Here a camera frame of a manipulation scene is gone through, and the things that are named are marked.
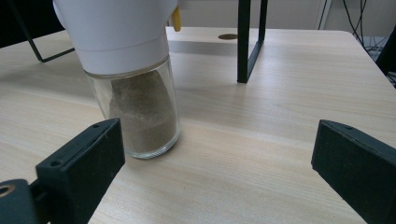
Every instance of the brown powder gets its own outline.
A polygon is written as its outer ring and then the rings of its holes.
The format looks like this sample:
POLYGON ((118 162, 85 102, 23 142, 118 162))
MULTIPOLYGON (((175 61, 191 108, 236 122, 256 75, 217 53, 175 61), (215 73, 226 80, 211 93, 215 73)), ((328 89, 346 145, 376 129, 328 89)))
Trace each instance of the brown powder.
POLYGON ((177 113, 163 79, 156 71, 115 79, 110 117, 120 118, 125 150, 158 150, 175 136, 177 113))

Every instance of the wooden table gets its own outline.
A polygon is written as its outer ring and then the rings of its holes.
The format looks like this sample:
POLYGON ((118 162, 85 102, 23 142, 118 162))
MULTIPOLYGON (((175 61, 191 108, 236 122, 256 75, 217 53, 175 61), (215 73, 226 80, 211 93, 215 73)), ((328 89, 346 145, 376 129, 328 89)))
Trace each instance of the wooden table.
MULTIPOLYGON (((91 223, 363 222, 311 168, 318 121, 396 146, 396 90, 334 31, 268 30, 237 84, 236 41, 218 39, 235 32, 168 30, 181 135, 161 157, 127 157, 91 223)), ((44 57, 71 47, 66 33, 36 43, 44 57)), ((0 49, 0 182, 32 182, 39 162, 102 119, 75 52, 39 63, 27 43, 0 49)))

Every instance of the yellow tab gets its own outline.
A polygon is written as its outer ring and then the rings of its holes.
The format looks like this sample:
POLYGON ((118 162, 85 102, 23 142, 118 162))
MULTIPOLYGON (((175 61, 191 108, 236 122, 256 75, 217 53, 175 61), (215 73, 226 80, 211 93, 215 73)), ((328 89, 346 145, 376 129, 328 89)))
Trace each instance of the yellow tab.
POLYGON ((179 32, 181 29, 181 19, 180 19, 180 10, 178 6, 176 7, 175 11, 172 13, 172 23, 174 25, 174 29, 176 32, 179 32))

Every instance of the white plastic cap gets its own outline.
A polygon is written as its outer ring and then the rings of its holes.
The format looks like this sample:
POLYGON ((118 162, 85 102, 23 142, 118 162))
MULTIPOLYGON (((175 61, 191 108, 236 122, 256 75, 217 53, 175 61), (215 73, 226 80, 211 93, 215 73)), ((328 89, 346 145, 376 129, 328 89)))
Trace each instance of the white plastic cap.
POLYGON ((169 53, 165 23, 177 0, 54 0, 85 71, 133 72, 169 53))

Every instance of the black metal stand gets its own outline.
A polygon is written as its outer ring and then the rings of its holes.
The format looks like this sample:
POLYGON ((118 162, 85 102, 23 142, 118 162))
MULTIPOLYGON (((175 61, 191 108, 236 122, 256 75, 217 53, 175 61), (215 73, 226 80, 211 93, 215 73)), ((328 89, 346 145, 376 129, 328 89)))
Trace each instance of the black metal stand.
POLYGON ((385 76, 389 71, 395 69, 396 64, 396 26, 394 27, 387 44, 376 59, 376 65, 381 69, 385 76))
POLYGON ((29 31, 28 31, 28 29, 27 29, 27 27, 26 27, 26 25, 25 25, 25 23, 24 23, 24 21, 23 21, 23 18, 22 18, 22 16, 21 16, 21 14, 20 14, 19 11, 17 10, 17 7, 16 7, 15 4, 14 4, 14 1, 13 1, 13 0, 7 0, 7 2, 8 2, 9 7, 10 7, 11 10, 12 10, 12 13, 13 13, 14 16, 15 16, 15 19, 16 19, 17 22, 18 22, 18 25, 21 27, 21 29, 22 29, 22 31, 23 31, 23 34, 26 36, 27 41, 29 42, 30 46, 32 47, 32 50, 33 50, 33 52, 35 53, 35 56, 37 57, 37 59, 38 59, 40 62, 46 63, 46 62, 48 62, 48 61, 51 61, 51 60, 56 59, 56 58, 59 58, 59 57, 65 55, 65 54, 70 53, 70 52, 72 52, 72 51, 75 50, 74 48, 68 49, 68 50, 66 50, 66 51, 64 51, 64 52, 61 52, 61 53, 55 54, 55 55, 53 55, 53 56, 50 56, 50 57, 48 57, 48 58, 46 58, 46 59, 43 59, 43 58, 41 57, 41 54, 40 54, 40 52, 38 51, 37 47, 35 46, 35 42, 33 41, 33 38, 31 37, 31 35, 30 35, 30 33, 29 33, 29 31))
POLYGON ((250 29, 251 0, 239 0, 238 6, 238 79, 239 83, 248 83, 251 71, 262 49, 265 38, 268 0, 262 0, 260 9, 259 39, 248 56, 248 37, 250 29))

